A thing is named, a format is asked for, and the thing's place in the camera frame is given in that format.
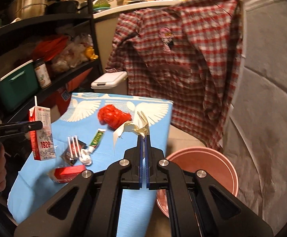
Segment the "checkered shirt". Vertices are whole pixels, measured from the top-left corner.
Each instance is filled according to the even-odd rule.
[[[165,49],[160,30],[171,31]],[[242,52],[239,0],[188,0],[120,14],[106,72],[128,94],[172,100],[171,124],[219,149]]]

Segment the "red box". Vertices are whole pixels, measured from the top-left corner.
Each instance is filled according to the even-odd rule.
[[[84,170],[84,165],[56,168],[51,172],[50,178],[56,183],[68,183]]]

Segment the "red and white carton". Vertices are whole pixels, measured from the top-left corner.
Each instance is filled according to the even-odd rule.
[[[29,121],[43,123],[41,130],[29,132],[34,160],[44,161],[56,158],[51,132],[50,109],[40,106],[32,107],[29,109]]]
[[[68,183],[84,170],[86,170],[84,165],[68,166],[53,169],[48,175],[56,183]]]

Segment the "green cooler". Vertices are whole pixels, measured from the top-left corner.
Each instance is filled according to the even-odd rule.
[[[32,60],[12,70],[0,79],[0,98],[7,111],[12,112],[39,90]]]

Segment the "pink bucket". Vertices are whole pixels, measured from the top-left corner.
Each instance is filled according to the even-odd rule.
[[[205,147],[190,147],[176,151],[166,159],[175,162],[186,171],[206,170],[229,192],[237,196],[239,182],[236,170],[222,153]],[[157,204],[161,211],[169,217],[165,190],[157,192]]]

